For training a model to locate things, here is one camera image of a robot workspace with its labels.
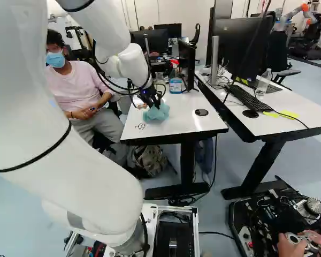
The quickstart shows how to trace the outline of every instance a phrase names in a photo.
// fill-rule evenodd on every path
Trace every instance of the crumpled towel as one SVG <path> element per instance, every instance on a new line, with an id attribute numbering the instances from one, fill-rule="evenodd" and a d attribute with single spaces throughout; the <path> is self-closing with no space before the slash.
<path id="1" fill-rule="evenodd" d="M 157 107 L 152 106 L 148 111 L 143 113 L 143 120 L 147 123 L 152 120 L 164 121 L 169 117 L 170 107 L 163 101 L 160 103 L 159 110 Z"/>

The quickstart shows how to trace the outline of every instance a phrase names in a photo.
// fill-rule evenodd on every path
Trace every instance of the blue face mask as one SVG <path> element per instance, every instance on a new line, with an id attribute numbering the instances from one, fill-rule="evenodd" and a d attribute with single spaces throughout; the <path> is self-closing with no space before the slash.
<path id="1" fill-rule="evenodd" d="M 46 63 L 54 68 L 62 68 L 65 64 L 65 57 L 63 51 L 60 52 L 48 52 Z"/>

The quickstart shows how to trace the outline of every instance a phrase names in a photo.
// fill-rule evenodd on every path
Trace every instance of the drawn symbol on desk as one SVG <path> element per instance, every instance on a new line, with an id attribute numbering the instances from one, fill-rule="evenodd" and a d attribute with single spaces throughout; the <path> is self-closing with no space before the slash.
<path id="1" fill-rule="evenodd" d="M 144 123 L 140 123 L 139 125 L 137 125 L 135 128 L 139 129 L 139 130 L 143 130 L 146 127 L 146 124 Z"/>

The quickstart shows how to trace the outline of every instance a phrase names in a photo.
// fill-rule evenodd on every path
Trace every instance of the white desk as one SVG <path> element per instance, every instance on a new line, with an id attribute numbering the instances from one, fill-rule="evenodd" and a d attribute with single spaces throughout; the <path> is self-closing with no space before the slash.
<path id="1" fill-rule="evenodd" d="M 133 101 L 136 105 L 142 103 L 136 96 Z M 192 193 L 190 190 L 195 186 L 199 191 L 208 190 L 206 184 L 202 185 L 204 183 L 193 184 L 194 144 L 196 141 L 227 132 L 227 125 L 200 91 L 191 90 L 183 94 L 170 94 L 167 85 L 163 101 L 170 107 L 170 113 L 168 119 L 162 122 L 145 123 L 142 115 L 146 110 L 139 110 L 131 105 L 120 141 L 128 145 L 181 144 L 181 186 L 180 188 L 170 186 L 162 188 L 162 191 L 158 190 L 156 195 L 159 198 L 172 196 L 179 190 L 186 191 L 186 194 Z M 205 109 L 208 115 L 198 116 L 195 114 L 196 109 Z M 146 190 L 145 199 L 155 197 L 154 191 Z"/>
<path id="2" fill-rule="evenodd" d="M 199 81 L 200 90 L 244 142 L 254 142 L 259 139 L 265 142 L 242 185 L 222 190 L 224 198 L 247 197 L 255 192 L 264 192 L 268 188 L 282 189 L 285 187 L 283 182 L 261 183 L 261 181 L 276 160 L 285 142 L 321 134 L 321 106 L 271 82 L 272 85 L 283 90 L 266 94 L 260 100 L 278 112 L 286 110 L 298 114 L 298 119 L 305 123 L 309 129 L 296 120 L 281 116 L 275 118 L 259 113 L 258 118 L 252 119 L 242 114 L 248 108 L 239 105 L 242 103 L 237 98 L 230 94 L 226 103 L 223 104 L 226 91 L 209 86 L 206 82 L 208 78 L 202 76 L 199 71 L 195 72 L 195 76 Z M 238 82 L 235 84 L 254 95 L 253 89 Z"/>

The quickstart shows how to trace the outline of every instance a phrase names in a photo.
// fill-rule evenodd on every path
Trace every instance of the plastic bottle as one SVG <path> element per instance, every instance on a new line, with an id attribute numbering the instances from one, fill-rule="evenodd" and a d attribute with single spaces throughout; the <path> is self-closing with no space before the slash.
<path id="1" fill-rule="evenodd" d="M 169 75 L 169 88 L 172 94 L 181 94 L 183 88 L 183 80 L 179 72 L 178 60 L 170 60 L 172 63 L 172 71 Z"/>
<path id="2" fill-rule="evenodd" d="M 264 96 L 266 94 L 266 90 L 268 89 L 269 83 L 271 81 L 271 69 L 266 69 L 263 73 L 262 78 L 266 79 L 266 81 L 258 81 L 258 86 L 256 89 L 256 94 L 258 96 Z"/>

